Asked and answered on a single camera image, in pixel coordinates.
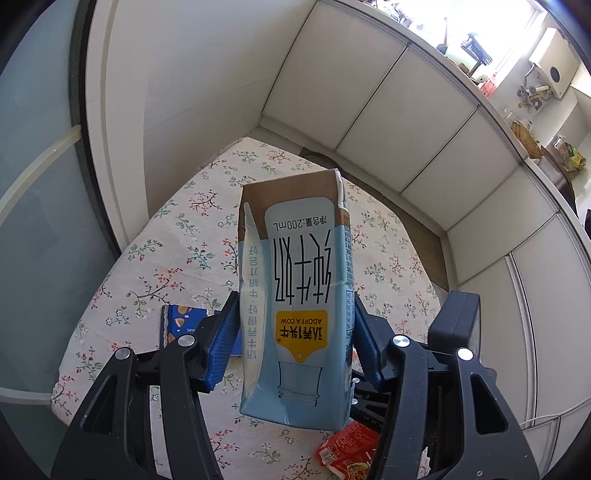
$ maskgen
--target table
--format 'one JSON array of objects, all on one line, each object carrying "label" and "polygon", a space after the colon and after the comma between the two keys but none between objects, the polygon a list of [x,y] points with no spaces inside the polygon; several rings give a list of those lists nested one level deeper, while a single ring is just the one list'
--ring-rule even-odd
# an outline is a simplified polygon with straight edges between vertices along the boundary
[{"label": "table", "polygon": [[[189,180],[148,222],[92,297],[72,333],[53,391],[52,409],[69,424],[113,351],[157,349],[166,302],[213,313],[238,289],[236,228],[241,187],[322,168],[278,148],[242,138]],[[395,332],[426,341],[439,311],[400,220],[344,180],[351,219],[355,288],[368,312]],[[360,365],[353,356],[353,365]],[[170,477],[159,387],[152,387],[157,471]],[[226,480],[335,478],[313,452],[331,432],[301,430],[240,415],[242,364],[231,358],[223,381],[200,395],[210,441]]]}]

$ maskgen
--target blue milk carton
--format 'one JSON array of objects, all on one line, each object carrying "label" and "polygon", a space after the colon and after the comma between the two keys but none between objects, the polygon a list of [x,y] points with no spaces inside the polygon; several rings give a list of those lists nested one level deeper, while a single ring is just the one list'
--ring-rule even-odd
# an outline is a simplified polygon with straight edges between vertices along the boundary
[{"label": "blue milk carton", "polygon": [[355,301],[345,199],[338,170],[243,186],[244,415],[317,430],[347,423]]}]

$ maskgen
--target cable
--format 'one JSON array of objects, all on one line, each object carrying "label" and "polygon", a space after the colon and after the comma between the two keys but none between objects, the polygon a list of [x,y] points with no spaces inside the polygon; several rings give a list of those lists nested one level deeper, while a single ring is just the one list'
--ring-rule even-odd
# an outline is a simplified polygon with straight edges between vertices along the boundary
[{"label": "cable", "polygon": [[[579,407],[582,407],[583,405],[589,403],[590,401],[591,401],[591,397],[588,397],[585,400],[583,400],[582,402],[576,404],[574,407],[570,407],[568,410],[565,410],[562,413],[554,413],[554,414],[551,414],[551,415],[541,415],[540,417],[534,417],[532,419],[529,419],[529,420],[526,420],[526,421],[521,422],[519,424],[519,426],[522,427],[526,423],[529,423],[529,422],[532,422],[532,421],[536,421],[536,420],[541,420],[541,419],[549,419],[549,418],[552,418],[552,420],[555,420],[558,417],[562,417],[563,415],[568,415],[572,411],[576,410]],[[544,423],[540,423],[538,425],[534,425],[534,427],[539,427],[540,425],[545,425],[546,423],[548,423],[548,422],[545,421]]]}]

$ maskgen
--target carton label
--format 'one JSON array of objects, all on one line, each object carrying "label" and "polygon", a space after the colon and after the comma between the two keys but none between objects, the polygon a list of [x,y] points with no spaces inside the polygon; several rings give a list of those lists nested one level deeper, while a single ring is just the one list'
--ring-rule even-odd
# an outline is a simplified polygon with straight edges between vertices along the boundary
[{"label": "carton label", "polygon": [[275,320],[275,342],[287,348],[299,364],[312,353],[326,347],[328,312],[280,310]]}]

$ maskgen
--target floor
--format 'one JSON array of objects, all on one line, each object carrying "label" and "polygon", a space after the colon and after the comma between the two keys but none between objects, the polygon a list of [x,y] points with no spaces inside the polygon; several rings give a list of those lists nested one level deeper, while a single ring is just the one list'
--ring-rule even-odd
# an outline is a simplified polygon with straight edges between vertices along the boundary
[{"label": "floor", "polygon": [[[312,152],[306,148],[302,148],[301,146],[289,141],[286,138],[280,137],[279,135],[270,132],[265,128],[257,127],[252,132],[250,132],[248,136],[261,142],[268,143],[269,145],[273,145],[277,148],[286,150],[295,155],[299,155],[300,157],[306,158],[307,160],[310,160],[322,167],[336,167],[334,162],[329,157],[326,157],[323,154]],[[421,259],[421,263],[423,264],[427,276],[436,287],[436,292],[438,296],[440,296],[441,301],[442,296],[447,295],[449,285],[447,282],[445,260],[443,259],[443,250],[441,248],[440,238],[422,223],[417,221],[414,217],[384,197],[384,195],[375,190],[373,187],[346,173],[343,174],[343,177],[364,189],[366,192],[376,198],[376,200],[379,200],[386,207],[392,210],[398,216],[398,218],[400,218],[400,221],[404,225],[404,228],[406,229],[408,236],[410,237],[410,240],[417,251],[418,257]]]}]

